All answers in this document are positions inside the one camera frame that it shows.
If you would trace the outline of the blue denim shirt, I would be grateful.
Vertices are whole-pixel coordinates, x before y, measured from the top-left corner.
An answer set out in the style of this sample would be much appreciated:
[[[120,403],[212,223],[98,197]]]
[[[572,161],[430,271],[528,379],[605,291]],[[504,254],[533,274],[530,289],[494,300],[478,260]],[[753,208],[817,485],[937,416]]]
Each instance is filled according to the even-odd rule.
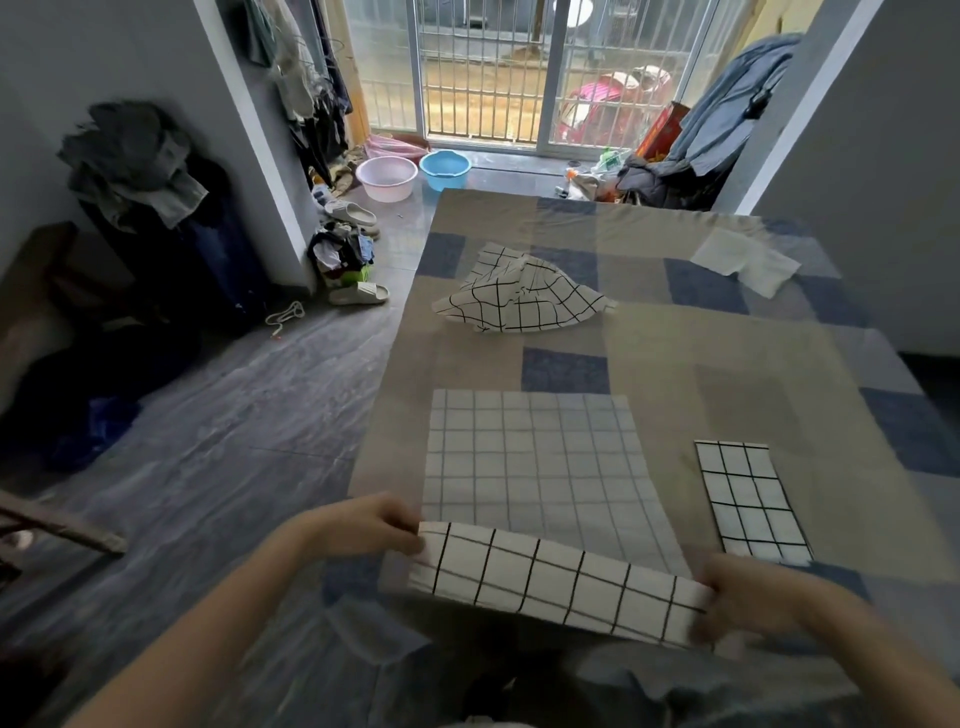
[[[737,160],[774,90],[786,74],[804,32],[770,35],[736,55],[680,123],[660,176],[724,172]]]

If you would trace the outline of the large white grid cloth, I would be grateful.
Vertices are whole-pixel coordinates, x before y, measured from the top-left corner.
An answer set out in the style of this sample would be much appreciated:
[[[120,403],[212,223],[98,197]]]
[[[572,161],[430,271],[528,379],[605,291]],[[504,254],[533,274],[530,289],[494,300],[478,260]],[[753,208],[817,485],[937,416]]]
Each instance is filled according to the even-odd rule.
[[[685,649],[709,591],[624,395],[433,392],[416,594]]]

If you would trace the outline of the pink plastic basin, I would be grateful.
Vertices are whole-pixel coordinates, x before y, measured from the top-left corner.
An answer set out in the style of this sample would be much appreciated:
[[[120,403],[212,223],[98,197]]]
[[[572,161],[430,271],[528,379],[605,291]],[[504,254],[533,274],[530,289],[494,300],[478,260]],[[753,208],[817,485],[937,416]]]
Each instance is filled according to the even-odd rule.
[[[356,179],[371,200],[393,204],[411,196],[420,169],[414,161],[403,156],[383,155],[363,161],[355,172]]]

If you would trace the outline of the metal window grille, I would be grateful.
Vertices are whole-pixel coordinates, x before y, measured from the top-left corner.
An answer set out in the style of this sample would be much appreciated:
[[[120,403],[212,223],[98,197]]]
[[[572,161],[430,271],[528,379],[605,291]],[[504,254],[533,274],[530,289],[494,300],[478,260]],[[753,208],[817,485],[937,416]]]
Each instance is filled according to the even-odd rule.
[[[555,144],[558,103],[654,65],[693,104],[753,0],[344,0],[371,127],[450,145],[587,158]]]

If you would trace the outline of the blue beige patchwork bed sheet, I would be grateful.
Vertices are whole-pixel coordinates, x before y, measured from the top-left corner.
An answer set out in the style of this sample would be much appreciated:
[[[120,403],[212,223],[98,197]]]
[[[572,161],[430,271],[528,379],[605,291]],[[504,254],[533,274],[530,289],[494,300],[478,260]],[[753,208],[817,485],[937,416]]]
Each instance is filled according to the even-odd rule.
[[[798,261],[767,299],[690,262],[723,228]],[[485,245],[551,262],[616,302],[538,333],[435,314]],[[438,205],[348,493],[420,507],[433,392],[624,396],[690,568],[722,552],[695,440],[765,444],[810,570],[899,622],[960,678],[960,444],[818,243],[756,217],[473,189]]]

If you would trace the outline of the dark clothes pile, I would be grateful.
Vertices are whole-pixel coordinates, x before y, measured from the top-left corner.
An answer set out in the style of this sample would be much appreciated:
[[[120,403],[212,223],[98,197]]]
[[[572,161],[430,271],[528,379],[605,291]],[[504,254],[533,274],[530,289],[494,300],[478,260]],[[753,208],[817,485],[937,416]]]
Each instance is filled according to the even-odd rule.
[[[645,208],[709,212],[737,159],[698,175],[685,160],[650,162],[633,154],[617,173],[616,191],[624,202]]]

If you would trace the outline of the person's left hand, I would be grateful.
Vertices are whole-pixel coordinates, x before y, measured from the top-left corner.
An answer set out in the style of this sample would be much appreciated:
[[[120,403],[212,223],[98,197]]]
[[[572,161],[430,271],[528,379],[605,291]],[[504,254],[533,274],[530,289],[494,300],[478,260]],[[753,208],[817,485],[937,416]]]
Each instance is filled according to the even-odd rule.
[[[305,553],[317,559],[353,557],[391,550],[376,550],[374,496],[369,494],[306,511],[290,523]]]

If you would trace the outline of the grey clothes heap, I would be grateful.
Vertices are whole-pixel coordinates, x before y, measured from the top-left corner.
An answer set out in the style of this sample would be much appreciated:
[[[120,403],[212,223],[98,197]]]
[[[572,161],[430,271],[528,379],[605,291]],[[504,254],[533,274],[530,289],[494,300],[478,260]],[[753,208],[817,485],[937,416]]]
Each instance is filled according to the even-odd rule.
[[[135,232],[136,206],[150,208],[168,230],[198,210],[209,191],[189,173],[191,139],[169,114],[144,101],[95,103],[88,114],[57,152],[78,200],[126,234]]]

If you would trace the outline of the hanging clothes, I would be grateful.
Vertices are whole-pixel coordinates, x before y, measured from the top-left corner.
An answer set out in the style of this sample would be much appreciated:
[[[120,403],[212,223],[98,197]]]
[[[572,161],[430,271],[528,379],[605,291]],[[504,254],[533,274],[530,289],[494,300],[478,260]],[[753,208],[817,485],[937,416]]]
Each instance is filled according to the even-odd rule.
[[[347,117],[354,106],[323,0],[239,0],[246,58],[268,71],[308,180],[330,190],[351,175]]]

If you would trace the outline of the red bag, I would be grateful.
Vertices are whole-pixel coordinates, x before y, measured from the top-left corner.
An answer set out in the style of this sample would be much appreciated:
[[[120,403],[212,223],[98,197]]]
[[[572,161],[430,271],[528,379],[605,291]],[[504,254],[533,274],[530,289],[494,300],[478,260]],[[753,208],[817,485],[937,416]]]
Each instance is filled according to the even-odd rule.
[[[648,163],[663,161],[682,131],[682,123],[690,107],[676,101],[668,103],[656,117],[635,150]]]

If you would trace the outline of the blue plastic basin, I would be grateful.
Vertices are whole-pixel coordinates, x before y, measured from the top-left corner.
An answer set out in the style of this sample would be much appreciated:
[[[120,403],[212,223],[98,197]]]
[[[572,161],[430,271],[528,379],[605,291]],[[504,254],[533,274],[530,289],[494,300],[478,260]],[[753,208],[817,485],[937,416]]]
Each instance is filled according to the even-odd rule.
[[[459,151],[440,149],[427,152],[420,159],[418,168],[427,187],[442,192],[466,188],[474,164]]]

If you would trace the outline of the person's right hand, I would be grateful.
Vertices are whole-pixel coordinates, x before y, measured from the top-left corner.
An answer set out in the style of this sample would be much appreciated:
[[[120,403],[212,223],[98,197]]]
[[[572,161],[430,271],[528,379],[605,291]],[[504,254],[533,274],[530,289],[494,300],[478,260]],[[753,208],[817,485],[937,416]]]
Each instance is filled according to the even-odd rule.
[[[742,632],[763,637],[805,632],[833,590],[830,582],[795,568],[730,554],[709,559],[742,559],[734,588]]]

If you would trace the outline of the person's left forearm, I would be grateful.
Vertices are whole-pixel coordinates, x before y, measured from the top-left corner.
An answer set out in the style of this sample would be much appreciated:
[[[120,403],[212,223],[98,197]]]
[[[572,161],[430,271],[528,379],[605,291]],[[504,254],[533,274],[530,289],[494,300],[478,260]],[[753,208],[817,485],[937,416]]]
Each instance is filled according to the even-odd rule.
[[[312,560],[320,509],[287,520],[62,728],[185,728],[228,683]]]

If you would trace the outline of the crumpled white grid cloth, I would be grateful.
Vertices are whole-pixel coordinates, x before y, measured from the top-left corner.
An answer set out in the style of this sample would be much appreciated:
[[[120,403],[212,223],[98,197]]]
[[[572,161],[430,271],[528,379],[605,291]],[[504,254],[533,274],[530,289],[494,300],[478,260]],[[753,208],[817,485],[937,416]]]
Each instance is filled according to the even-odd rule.
[[[537,334],[571,327],[617,307],[555,264],[493,243],[478,256],[460,288],[434,301],[440,317],[484,334]]]

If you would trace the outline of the pile of clothes on floor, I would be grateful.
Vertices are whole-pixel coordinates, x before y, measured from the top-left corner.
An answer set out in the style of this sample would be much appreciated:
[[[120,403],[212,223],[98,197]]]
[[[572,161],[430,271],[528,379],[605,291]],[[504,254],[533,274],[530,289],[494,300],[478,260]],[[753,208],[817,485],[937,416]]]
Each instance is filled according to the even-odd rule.
[[[314,232],[306,253],[326,289],[341,289],[369,281],[375,240],[355,225],[323,224]]]

